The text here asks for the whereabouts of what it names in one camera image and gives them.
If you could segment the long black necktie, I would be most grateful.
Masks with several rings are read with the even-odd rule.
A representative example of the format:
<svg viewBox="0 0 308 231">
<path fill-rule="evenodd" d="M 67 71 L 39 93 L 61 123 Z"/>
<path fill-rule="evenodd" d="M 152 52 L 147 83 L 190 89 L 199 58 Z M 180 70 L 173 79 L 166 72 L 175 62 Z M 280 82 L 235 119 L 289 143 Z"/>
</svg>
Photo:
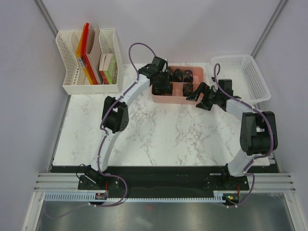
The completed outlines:
<svg viewBox="0 0 308 231">
<path fill-rule="evenodd" d="M 165 95 L 165 96 L 172 96 L 172 94 L 173 94 L 173 86 L 172 85 L 169 85 L 168 88 L 163 90 L 163 95 Z"/>
</svg>

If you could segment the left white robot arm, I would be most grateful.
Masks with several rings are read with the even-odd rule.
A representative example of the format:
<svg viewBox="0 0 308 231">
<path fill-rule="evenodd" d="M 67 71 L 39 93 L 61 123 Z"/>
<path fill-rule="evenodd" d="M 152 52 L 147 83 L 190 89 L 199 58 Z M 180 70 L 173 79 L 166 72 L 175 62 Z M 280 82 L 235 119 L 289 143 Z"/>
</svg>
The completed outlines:
<svg viewBox="0 0 308 231">
<path fill-rule="evenodd" d="M 102 142 L 92 163 L 85 166 L 85 174 L 79 177 L 79 190 L 101 190 L 106 186 L 109 178 L 121 179 L 119 176 L 106 174 L 105 171 L 118 136 L 128 126 L 128 109 L 133 101 L 152 84 L 169 86 L 167 69 L 167 60 L 156 56 L 150 64 L 137 71 L 137 78 L 127 88 L 115 97 L 105 98 L 100 124 L 100 129 L 103 131 Z"/>
</svg>

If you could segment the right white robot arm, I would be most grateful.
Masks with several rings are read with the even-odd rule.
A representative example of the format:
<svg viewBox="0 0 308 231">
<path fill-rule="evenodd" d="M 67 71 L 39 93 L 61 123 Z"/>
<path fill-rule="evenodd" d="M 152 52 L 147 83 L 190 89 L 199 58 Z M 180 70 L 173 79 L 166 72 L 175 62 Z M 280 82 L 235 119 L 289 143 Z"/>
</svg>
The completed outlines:
<svg viewBox="0 0 308 231">
<path fill-rule="evenodd" d="M 232 189 L 238 180 L 246 179 L 251 165 L 265 158 L 277 149 L 278 136 L 276 116 L 272 111 L 260 111 L 238 96 L 233 96 L 232 80 L 218 80 L 218 89 L 201 82 L 197 89 L 187 95 L 186 100 L 197 101 L 203 94 L 197 108 L 210 111 L 217 105 L 223 111 L 235 116 L 241 122 L 240 147 L 234 159 L 225 165 L 220 177 L 221 186 Z"/>
</svg>

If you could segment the rolled tie floral left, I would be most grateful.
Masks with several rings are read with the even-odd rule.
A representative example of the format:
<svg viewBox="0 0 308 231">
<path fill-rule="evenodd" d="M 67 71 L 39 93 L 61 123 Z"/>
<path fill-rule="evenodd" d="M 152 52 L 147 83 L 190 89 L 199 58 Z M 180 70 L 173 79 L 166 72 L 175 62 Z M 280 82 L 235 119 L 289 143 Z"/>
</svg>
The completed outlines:
<svg viewBox="0 0 308 231">
<path fill-rule="evenodd" d="M 152 88 L 152 94 L 153 95 L 162 95 L 163 93 L 160 89 L 153 87 Z"/>
</svg>

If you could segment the rolled tie back left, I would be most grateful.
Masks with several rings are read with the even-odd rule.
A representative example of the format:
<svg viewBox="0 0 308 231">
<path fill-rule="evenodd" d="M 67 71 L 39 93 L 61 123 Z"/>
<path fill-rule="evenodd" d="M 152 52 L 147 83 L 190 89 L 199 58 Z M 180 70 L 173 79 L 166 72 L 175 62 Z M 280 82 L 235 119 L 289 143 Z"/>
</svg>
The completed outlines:
<svg viewBox="0 0 308 231">
<path fill-rule="evenodd" d="M 169 82 L 173 82 L 173 69 L 171 67 L 168 67 L 167 72 L 168 72 Z"/>
</svg>

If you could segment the rolled tie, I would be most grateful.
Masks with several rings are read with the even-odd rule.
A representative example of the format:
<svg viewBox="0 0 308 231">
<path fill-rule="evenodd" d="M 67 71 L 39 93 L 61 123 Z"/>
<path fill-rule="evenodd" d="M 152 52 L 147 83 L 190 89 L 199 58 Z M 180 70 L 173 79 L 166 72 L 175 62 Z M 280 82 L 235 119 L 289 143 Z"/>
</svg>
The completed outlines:
<svg viewBox="0 0 308 231">
<path fill-rule="evenodd" d="M 187 82 L 183 84 L 182 93 L 184 97 L 188 97 L 193 93 L 193 83 Z"/>
<path fill-rule="evenodd" d="M 173 69 L 171 67 L 168 67 L 167 72 L 168 72 L 169 82 L 173 82 Z"/>
<path fill-rule="evenodd" d="M 183 71 L 183 82 L 193 83 L 193 72 L 192 70 L 186 69 Z"/>
<path fill-rule="evenodd" d="M 183 72 L 181 69 L 177 68 L 173 73 L 173 81 L 174 82 L 183 82 Z"/>
</svg>

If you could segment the rolled tie front right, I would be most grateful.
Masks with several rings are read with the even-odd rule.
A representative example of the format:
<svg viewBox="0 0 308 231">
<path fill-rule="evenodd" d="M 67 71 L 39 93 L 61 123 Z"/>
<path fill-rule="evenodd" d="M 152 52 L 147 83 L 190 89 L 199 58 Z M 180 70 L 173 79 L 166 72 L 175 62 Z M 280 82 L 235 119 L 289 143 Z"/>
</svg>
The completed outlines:
<svg viewBox="0 0 308 231">
<path fill-rule="evenodd" d="M 184 97 L 188 97 L 193 93 L 193 83 L 187 82 L 183 84 L 182 93 Z"/>
</svg>

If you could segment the pink compartment tray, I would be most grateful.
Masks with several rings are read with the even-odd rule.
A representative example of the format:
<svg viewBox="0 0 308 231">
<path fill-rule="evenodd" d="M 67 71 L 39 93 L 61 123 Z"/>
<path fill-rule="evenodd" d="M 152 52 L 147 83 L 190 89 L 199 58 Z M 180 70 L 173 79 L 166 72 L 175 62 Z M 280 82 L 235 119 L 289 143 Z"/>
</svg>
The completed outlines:
<svg viewBox="0 0 308 231">
<path fill-rule="evenodd" d="M 172 65 L 168 67 L 169 87 L 152 87 L 151 95 L 155 103 L 196 105 L 202 94 L 199 85 L 204 82 L 205 70 L 199 66 Z"/>
</svg>

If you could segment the rolled tie back right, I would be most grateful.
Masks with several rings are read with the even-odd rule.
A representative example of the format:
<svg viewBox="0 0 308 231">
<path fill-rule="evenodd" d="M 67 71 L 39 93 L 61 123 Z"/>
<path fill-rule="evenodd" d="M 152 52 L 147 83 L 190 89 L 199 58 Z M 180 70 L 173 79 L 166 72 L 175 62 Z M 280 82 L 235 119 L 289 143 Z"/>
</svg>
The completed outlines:
<svg viewBox="0 0 308 231">
<path fill-rule="evenodd" d="M 186 69 L 183 71 L 183 82 L 193 83 L 193 72 L 192 70 Z"/>
</svg>

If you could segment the green book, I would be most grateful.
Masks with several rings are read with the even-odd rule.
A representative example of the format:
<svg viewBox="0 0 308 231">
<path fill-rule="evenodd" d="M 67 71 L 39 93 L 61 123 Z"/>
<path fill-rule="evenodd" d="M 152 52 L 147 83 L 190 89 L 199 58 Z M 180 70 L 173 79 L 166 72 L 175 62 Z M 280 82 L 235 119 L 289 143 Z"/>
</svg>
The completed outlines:
<svg viewBox="0 0 308 231">
<path fill-rule="evenodd" d="M 109 63 L 108 70 L 104 71 L 104 75 L 107 79 L 108 84 L 116 84 L 117 73 L 118 73 L 118 66 L 116 61 L 116 55 L 113 54 L 111 61 Z"/>
</svg>

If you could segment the white plastic basket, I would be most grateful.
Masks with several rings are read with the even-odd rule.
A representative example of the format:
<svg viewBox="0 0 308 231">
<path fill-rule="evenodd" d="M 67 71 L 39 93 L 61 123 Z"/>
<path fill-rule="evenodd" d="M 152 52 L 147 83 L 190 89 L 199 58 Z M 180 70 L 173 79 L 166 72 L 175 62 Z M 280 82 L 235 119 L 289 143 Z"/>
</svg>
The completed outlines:
<svg viewBox="0 0 308 231">
<path fill-rule="evenodd" d="M 271 99 L 270 90 L 251 55 L 216 56 L 211 58 L 210 63 L 212 66 L 220 64 L 217 79 L 231 79 L 233 94 L 246 103 L 252 105 Z"/>
</svg>

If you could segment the cream desktop file organizer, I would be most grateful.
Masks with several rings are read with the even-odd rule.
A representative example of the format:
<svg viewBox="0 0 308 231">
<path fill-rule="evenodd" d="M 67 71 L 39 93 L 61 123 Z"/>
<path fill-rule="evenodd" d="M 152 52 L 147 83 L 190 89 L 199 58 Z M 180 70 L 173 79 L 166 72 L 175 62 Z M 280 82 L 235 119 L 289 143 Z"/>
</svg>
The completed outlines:
<svg viewBox="0 0 308 231">
<path fill-rule="evenodd" d="M 66 70 L 63 88 L 68 95 L 118 93 L 123 89 L 124 68 L 116 30 L 108 28 L 96 32 L 91 26 L 89 30 L 86 38 L 82 36 L 82 29 L 58 31 L 56 44 Z M 88 45 L 78 55 L 78 45 L 84 45 L 85 39 Z M 105 84 L 99 67 L 101 55 L 108 53 L 115 56 L 117 76 Z"/>
</svg>

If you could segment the beige cardboard folder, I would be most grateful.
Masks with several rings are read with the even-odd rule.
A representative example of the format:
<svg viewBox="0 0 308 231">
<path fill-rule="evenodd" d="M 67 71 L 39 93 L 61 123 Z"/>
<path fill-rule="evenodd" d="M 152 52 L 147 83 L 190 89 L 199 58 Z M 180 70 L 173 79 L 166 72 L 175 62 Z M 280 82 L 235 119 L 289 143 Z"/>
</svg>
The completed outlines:
<svg viewBox="0 0 308 231">
<path fill-rule="evenodd" d="M 96 80 L 98 81 L 98 85 L 101 85 L 103 84 L 103 78 L 101 77 L 99 71 L 100 58 L 102 54 L 99 44 L 99 32 L 99 28 L 95 29 L 92 25 L 90 25 L 87 56 L 89 58 Z"/>
</svg>

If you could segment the red orange folder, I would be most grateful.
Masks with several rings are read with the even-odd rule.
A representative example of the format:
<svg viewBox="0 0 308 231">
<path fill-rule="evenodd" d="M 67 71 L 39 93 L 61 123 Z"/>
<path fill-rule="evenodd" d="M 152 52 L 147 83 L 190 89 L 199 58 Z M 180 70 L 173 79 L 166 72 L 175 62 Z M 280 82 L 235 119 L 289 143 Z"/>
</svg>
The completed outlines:
<svg viewBox="0 0 308 231">
<path fill-rule="evenodd" d="M 95 74 L 93 72 L 89 58 L 87 56 L 89 34 L 90 34 L 90 24 L 85 23 L 83 26 L 82 32 L 81 32 L 79 44 L 75 51 L 75 55 L 76 55 L 78 64 L 82 68 L 90 85 L 97 85 L 98 81 L 96 80 Z"/>
</svg>

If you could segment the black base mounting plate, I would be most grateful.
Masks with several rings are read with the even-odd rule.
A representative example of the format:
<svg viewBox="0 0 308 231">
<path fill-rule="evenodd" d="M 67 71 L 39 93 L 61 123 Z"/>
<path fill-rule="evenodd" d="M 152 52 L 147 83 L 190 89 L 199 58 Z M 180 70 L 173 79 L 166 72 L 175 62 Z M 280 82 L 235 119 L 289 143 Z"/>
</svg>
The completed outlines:
<svg viewBox="0 0 308 231">
<path fill-rule="evenodd" d="M 116 197 L 211 196 L 215 191 L 247 191 L 248 179 L 223 183 L 224 167 L 108 167 L 109 178 L 99 190 Z"/>
</svg>

